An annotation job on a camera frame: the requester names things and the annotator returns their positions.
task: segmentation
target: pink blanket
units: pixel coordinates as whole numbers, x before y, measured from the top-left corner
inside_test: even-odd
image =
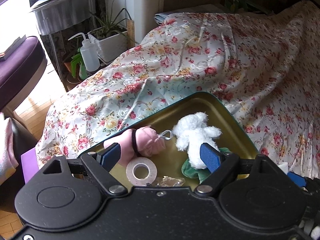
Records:
[[[0,185],[15,173],[18,162],[13,153],[11,118],[0,113]]]

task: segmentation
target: curtain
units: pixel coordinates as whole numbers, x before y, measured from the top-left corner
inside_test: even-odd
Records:
[[[30,6],[32,6],[36,1],[38,0],[29,0]],[[106,10],[105,0],[95,0],[95,1],[96,1],[96,14],[100,15],[102,11],[105,12]],[[52,34],[53,41],[56,46],[58,64],[62,68],[63,76],[66,76],[66,73],[68,72],[67,68],[64,67],[64,63],[63,63],[64,58],[66,57],[66,55],[70,53],[70,51],[74,50],[74,48],[77,46],[77,39],[68,41],[68,38],[70,38],[71,36],[79,32],[88,33],[92,29],[94,29],[92,20],[86,19],[77,25],[73,25],[70,28],[67,28],[65,30]],[[58,72],[57,65],[54,58],[54,53],[52,50],[52,46],[50,44],[49,36],[43,35],[41,36],[41,40],[44,44],[44,49],[47,51],[48,56],[55,70]]]

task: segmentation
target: wooden floor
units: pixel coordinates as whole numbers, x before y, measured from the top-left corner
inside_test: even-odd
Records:
[[[0,235],[4,239],[11,238],[21,227],[17,214],[0,210]]]
[[[38,140],[42,136],[49,107],[64,93],[66,92],[57,72],[49,64],[33,91],[15,110]]]

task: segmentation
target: black chair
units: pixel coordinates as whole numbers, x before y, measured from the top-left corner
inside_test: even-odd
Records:
[[[0,185],[0,210],[15,213],[14,198],[25,184],[21,155],[35,147],[38,141],[25,127],[14,119],[12,119],[12,131],[13,152],[19,166],[10,178]]]

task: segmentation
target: pink plush toy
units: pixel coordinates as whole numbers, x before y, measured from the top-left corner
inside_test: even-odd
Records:
[[[150,126],[141,127],[137,130],[128,129],[122,134],[106,140],[103,143],[103,147],[106,149],[113,143],[119,143],[121,147],[121,157],[118,163],[126,167],[128,163],[138,155],[150,157],[165,149],[164,138],[170,138],[163,137],[162,135],[167,132],[170,132],[171,138],[171,131],[165,131],[159,135],[155,130],[150,128]]]

